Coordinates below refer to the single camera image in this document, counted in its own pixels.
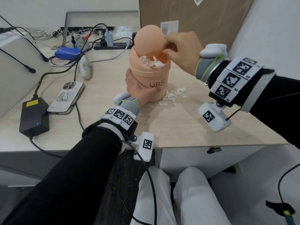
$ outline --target smartphone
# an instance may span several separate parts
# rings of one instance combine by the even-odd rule
[[[51,114],[70,113],[84,87],[83,82],[70,81],[65,83],[47,111]]]

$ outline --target cabinet handle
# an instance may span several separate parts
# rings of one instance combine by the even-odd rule
[[[220,148],[220,147],[211,147],[210,149],[208,149],[207,153],[213,154],[215,152],[220,152],[220,151],[222,151],[222,148]]]

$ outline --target hand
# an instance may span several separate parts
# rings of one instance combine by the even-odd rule
[[[160,87],[144,88],[135,77],[132,75],[131,70],[128,68],[126,71],[126,85],[127,91],[130,96],[137,98],[140,106],[144,106],[152,95],[161,90]]]
[[[163,53],[183,71],[194,76],[201,50],[203,47],[197,35],[191,31],[168,34]]]

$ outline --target white pants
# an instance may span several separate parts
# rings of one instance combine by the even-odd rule
[[[149,168],[157,201],[157,225],[231,225],[204,174],[196,167],[185,169],[175,185],[174,212],[171,203],[170,179],[161,169]],[[133,216],[154,224],[154,201],[147,172],[139,183]],[[131,220],[130,225],[138,225]]]

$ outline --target blue device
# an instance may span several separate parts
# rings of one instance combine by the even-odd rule
[[[74,58],[76,58],[76,56],[78,55],[78,53],[81,51],[81,49],[79,48],[70,48],[70,47],[60,47],[59,50],[54,52],[54,55],[56,58],[59,59],[63,59],[63,60],[73,60]]]

